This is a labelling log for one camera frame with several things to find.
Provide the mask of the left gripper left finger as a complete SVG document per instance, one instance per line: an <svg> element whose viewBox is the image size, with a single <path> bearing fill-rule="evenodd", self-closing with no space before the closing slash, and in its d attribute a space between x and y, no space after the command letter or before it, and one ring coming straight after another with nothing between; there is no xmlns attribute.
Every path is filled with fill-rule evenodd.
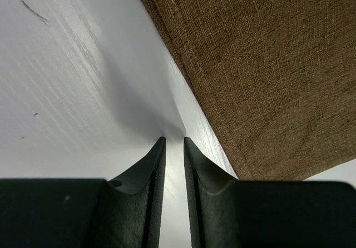
<svg viewBox="0 0 356 248"><path fill-rule="evenodd" d="M158 247L165 162L161 137L111 180L1 179L1 246Z"/></svg>

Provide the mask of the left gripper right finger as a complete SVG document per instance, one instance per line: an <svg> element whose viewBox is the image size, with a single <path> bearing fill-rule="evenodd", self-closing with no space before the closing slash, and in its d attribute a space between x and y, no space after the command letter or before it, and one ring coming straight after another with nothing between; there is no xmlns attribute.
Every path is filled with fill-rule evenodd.
<svg viewBox="0 0 356 248"><path fill-rule="evenodd" d="M193 247L354 247L355 188L335 181L240 181L184 139Z"/></svg>

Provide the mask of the brown cloth napkin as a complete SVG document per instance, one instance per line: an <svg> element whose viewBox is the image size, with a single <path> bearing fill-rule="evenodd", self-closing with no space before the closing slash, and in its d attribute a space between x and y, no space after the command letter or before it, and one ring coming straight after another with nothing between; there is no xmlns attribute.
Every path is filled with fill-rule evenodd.
<svg viewBox="0 0 356 248"><path fill-rule="evenodd" d="M355 159L355 0L141 0L242 180Z"/></svg>

